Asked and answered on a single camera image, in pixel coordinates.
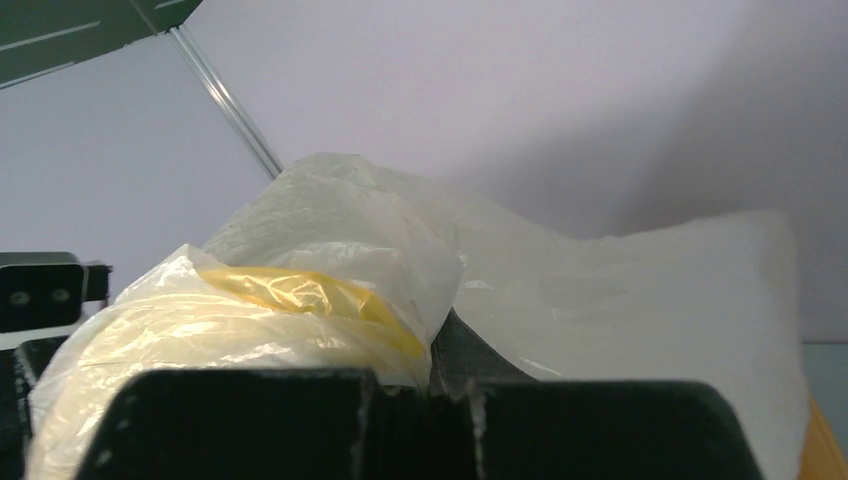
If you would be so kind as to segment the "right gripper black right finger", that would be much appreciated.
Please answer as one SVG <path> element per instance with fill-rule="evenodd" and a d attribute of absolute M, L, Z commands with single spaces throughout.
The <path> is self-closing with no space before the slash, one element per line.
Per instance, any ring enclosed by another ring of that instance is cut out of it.
<path fill-rule="evenodd" d="M 694 381 L 541 381 L 450 313 L 431 348 L 431 479 L 758 479 L 729 403 Z"/>

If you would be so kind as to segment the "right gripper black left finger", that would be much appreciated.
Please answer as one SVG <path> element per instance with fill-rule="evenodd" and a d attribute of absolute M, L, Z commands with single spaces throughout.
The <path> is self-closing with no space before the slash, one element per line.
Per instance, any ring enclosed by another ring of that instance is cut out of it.
<path fill-rule="evenodd" d="M 419 479 L 418 398 L 360 369 L 155 370 L 122 387 L 80 479 Z"/>

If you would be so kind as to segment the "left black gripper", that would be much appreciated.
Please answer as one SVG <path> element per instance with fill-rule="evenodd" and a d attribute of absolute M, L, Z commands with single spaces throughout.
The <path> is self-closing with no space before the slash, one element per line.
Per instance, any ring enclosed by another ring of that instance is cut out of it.
<path fill-rule="evenodd" d="M 32 425 L 28 396 L 67 336 L 1 351 L 1 480 L 24 478 Z"/>

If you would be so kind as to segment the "translucent white yellow trash bag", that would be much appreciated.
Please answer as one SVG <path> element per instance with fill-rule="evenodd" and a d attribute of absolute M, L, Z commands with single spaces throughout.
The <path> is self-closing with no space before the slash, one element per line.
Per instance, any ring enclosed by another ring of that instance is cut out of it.
<path fill-rule="evenodd" d="M 766 478 L 800 473 L 809 405 L 781 214 L 576 240 L 486 198 L 321 153 L 66 340 L 30 394 L 25 475 L 71 478 L 107 403 L 154 368 L 359 366 L 434 385 L 450 312 L 539 380 L 707 383 Z"/>

